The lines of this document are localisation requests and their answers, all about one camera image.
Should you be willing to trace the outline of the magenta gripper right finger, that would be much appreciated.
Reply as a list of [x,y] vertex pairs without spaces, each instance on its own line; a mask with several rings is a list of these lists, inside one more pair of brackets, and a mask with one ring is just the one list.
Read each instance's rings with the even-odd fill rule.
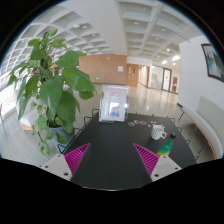
[[159,180],[181,170],[181,167],[167,155],[158,156],[138,144],[134,144],[134,147],[152,181]]

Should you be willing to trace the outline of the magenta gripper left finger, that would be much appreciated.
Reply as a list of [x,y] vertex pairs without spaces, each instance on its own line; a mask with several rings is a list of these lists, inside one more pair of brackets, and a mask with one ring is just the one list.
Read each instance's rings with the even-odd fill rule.
[[56,176],[70,181],[76,170],[81,164],[84,155],[90,148],[90,143],[84,144],[69,153],[56,154],[47,161],[41,168]]

